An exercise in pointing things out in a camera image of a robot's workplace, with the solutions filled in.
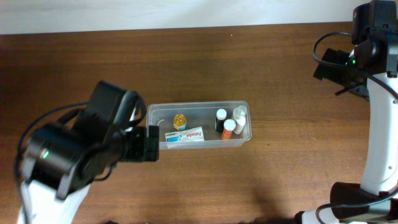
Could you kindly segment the gold lid balm jar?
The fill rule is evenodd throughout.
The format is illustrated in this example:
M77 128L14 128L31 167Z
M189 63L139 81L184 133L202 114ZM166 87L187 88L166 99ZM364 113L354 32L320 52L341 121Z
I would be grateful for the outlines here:
M183 114L176 114L174 116L173 126L177 131L186 129L187 119Z

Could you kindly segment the white blue Panadol box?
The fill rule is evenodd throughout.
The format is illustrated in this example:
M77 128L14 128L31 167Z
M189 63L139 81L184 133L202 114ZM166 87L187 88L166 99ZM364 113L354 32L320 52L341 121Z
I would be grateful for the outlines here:
M205 138L202 127L165 134L165 142L168 149L183 147L188 143L202 142L204 140Z

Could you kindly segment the dark bottle white cap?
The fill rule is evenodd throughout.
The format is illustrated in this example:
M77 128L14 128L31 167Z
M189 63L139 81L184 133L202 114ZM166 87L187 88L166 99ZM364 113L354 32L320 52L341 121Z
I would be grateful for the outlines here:
M215 118L215 130L222 133L224 130L224 122L226 120L227 112L225 109L218 109Z

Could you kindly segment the orange Redoxon tablet tube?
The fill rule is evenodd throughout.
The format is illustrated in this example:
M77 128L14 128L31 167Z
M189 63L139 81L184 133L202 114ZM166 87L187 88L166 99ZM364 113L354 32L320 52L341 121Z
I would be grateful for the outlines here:
M222 140L229 140L231 138L231 136L232 136L233 131L236 128L236 123L235 123L235 121L233 119L227 119L224 122L223 127L224 127L224 130L223 130L221 139Z

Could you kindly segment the white calamine lotion bottle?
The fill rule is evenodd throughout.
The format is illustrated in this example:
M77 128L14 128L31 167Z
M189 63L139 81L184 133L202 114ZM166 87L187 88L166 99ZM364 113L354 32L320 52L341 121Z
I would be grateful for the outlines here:
M248 110L245 106L239 106L233 110L233 120L236 123L236 127L234 129L235 134L241 134L246 124L247 112Z

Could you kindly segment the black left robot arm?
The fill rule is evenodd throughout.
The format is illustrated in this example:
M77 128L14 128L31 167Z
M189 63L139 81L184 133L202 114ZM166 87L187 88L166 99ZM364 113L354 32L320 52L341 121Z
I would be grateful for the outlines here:
M81 103L40 125L33 121L16 149L19 223L71 223L93 182L119 162L159 159L159 127L142 127L147 110L136 91L100 81Z

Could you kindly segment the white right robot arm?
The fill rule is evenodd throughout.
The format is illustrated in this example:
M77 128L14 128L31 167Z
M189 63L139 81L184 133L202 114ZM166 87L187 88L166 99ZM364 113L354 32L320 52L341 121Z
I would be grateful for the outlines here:
M397 223L397 4L370 1L352 13L354 49L327 49L313 76L370 102L369 142L360 183L337 182L330 199L294 223Z

